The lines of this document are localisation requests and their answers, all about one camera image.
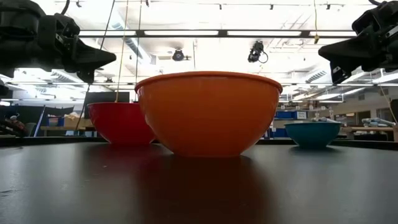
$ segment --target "pipe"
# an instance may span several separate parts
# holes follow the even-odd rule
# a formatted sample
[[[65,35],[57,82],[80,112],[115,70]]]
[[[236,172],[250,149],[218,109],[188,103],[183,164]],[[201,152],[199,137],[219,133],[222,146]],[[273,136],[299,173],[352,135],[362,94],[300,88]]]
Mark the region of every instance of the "pipe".
[[[124,21],[118,13],[112,13],[110,24],[114,30],[128,29],[127,25],[124,24]],[[145,52],[145,50],[141,46],[138,46],[138,43],[135,39],[126,37],[123,41],[135,53],[140,63],[151,63],[151,57]]]

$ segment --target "blue bin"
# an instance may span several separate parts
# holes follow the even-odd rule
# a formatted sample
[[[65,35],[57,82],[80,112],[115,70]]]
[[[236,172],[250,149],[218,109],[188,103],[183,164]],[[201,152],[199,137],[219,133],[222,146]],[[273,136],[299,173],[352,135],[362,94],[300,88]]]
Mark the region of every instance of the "blue bin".
[[[270,137],[271,138],[286,138],[287,137],[286,129],[277,128],[275,132],[271,131]]]
[[[277,111],[275,118],[277,118],[277,119],[293,119],[294,112],[292,112],[292,111]]]

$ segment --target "wire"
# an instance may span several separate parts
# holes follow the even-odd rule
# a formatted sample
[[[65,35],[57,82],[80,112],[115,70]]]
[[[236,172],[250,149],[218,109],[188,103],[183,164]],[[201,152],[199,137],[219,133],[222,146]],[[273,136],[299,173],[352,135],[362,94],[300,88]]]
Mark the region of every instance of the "wire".
[[[376,1],[376,0],[369,0],[370,3],[372,3],[375,6],[379,6],[381,3]]]
[[[317,44],[319,41],[319,36],[318,36],[318,11],[317,11],[317,4],[315,0],[313,0],[313,8],[315,10],[315,37],[314,37],[314,44]]]
[[[61,15],[65,15],[65,13],[67,13],[69,4],[70,4],[70,0],[67,0],[67,2],[65,3],[65,7],[62,9]]]
[[[127,26],[127,18],[129,15],[129,0],[127,0],[127,5],[126,5],[126,18],[124,18],[124,31],[123,31],[123,38],[122,38],[122,57],[120,58],[120,67],[119,67],[119,78],[118,78],[118,89],[116,90],[116,99],[115,103],[118,102],[119,100],[119,86],[120,86],[120,76],[122,74],[122,67],[123,67],[123,53],[124,53],[124,38],[126,37],[126,26]]]
[[[141,3],[140,3],[140,6],[139,6],[138,30],[141,30],[141,12],[142,12],[142,0],[141,0]],[[137,55],[138,55],[138,47],[139,47],[139,37],[137,37]],[[137,60],[136,60],[136,85],[137,85],[137,79],[138,79],[138,57],[137,57]],[[137,94],[134,92],[134,101],[137,101],[137,100],[138,100],[137,99]]]
[[[262,62],[259,60],[260,63],[267,63],[268,62],[268,54],[265,51],[262,51],[262,53],[264,53],[267,56],[267,60],[265,62]]]
[[[113,0],[113,2],[112,2],[111,12],[109,13],[108,22],[106,23],[106,27],[105,27],[104,37],[102,38],[102,42],[101,42],[101,46],[99,47],[99,50],[102,50],[102,48],[103,48],[103,46],[104,46],[105,37],[106,37],[106,33],[107,33],[107,31],[108,31],[109,23],[110,23],[111,18],[112,18],[112,12],[113,12],[113,8],[114,8],[114,3],[115,3],[115,2],[116,2],[116,0]],[[89,92],[89,90],[90,90],[90,84],[88,84],[88,88],[87,88],[87,91],[86,91],[86,95],[87,95],[87,93]],[[83,102],[83,108],[81,109],[80,116],[79,116],[79,120],[77,121],[75,131],[78,130],[78,127],[79,127],[79,124],[80,124],[80,120],[81,120],[81,117],[83,116],[83,113],[84,113],[84,111],[85,111],[86,105],[87,105],[87,102],[86,102],[86,100],[85,100],[85,101]]]
[[[392,112],[391,100],[389,100],[388,97],[386,97],[386,94],[384,94],[384,90],[383,90],[383,88],[382,88],[381,86],[380,86],[380,90],[381,90],[383,96],[385,97],[385,99],[386,99],[386,101],[387,101],[387,103],[388,103],[388,107],[390,108],[392,118],[394,118],[394,122],[395,122],[396,124],[398,124],[398,123],[397,123],[396,116],[394,115],[394,112]]]

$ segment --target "fluorescent light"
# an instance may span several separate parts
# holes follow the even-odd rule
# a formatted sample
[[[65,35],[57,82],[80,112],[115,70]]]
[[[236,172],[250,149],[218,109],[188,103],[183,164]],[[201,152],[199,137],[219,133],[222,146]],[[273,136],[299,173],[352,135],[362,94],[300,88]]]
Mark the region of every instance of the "fluorescent light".
[[[378,84],[378,86],[391,86],[391,87],[394,87],[394,86],[398,86],[398,83]]]
[[[318,86],[323,86],[322,88],[324,88],[325,86],[333,86],[333,84],[330,84],[330,83],[325,83],[325,84],[320,84],[320,83],[317,83],[317,84],[315,84],[315,83],[312,83],[312,84],[308,84],[309,86],[316,86],[316,87],[318,87]]]
[[[344,102],[337,101],[337,100],[323,100],[323,101],[319,101],[319,103],[344,103]]]
[[[217,30],[151,30],[144,31],[145,35],[218,35]]]
[[[311,31],[310,36],[315,37],[316,31]],[[318,31],[319,36],[347,36],[347,37],[356,37],[356,33],[354,31]]]
[[[317,100],[327,100],[330,98],[334,98],[336,96],[340,96],[339,93],[331,93],[331,94],[325,94],[317,97]]]
[[[123,36],[123,35],[136,35],[136,31],[133,30],[108,30],[106,36]],[[80,31],[79,37],[84,36],[104,36],[105,30],[82,30]]]
[[[22,100],[22,101],[43,101],[46,99],[20,99],[20,100]]]
[[[350,76],[349,78],[344,80],[342,83],[348,83],[348,82],[354,81],[355,79],[357,79],[359,77],[362,77],[362,76],[364,76],[366,74],[368,74],[368,73],[367,72],[359,72],[359,73],[357,73],[355,75]]]
[[[48,82],[7,82],[6,84],[23,84],[23,85],[47,85]]]
[[[309,97],[315,96],[315,95],[316,95],[316,93],[301,94],[301,95],[296,96],[293,100],[302,100],[302,99],[306,99],[306,98],[309,98]]]
[[[11,105],[11,103],[10,102],[5,102],[5,101],[0,101],[0,105],[1,106],[9,106],[9,105]]]
[[[364,89],[365,89],[365,87],[362,87],[362,88],[357,88],[357,89],[350,90],[350,91],[348,91],[348,92],[346,92],[346,93],[343,93],[343,94],[344,94],[344,95],[350,95],[350,94],[353,94],[353,93],[359,92],[359,91],[361,91],[361,90],[364,90]]]
[[[337,84],[337,86],[373,86],[373,84]]]
[[[301,31],[228,31],[228,35],[247,35],[247,36],[300,36]]]

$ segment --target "duct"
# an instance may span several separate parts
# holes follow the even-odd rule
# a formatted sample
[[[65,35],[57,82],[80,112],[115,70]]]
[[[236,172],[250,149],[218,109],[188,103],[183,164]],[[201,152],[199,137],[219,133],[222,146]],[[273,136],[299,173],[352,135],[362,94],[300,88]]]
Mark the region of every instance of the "duct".
[[[314,72],[306,77],[305,83],[311,83],[321,77],[324,77],[327,74],[328,74],[328,72],[326,72],[324,70],[317,70],[316,72]]]
[[[124,30],[128,29],[127,25],[124,24],[121,16],[118,13],[112,13],[110,25],[114,30]],[[152,58],[144,51],[141,46],[133,38],[124,38],[124,43],[129,46],[129,48],[137,55],[138,61],[140,63],[151,63]]]

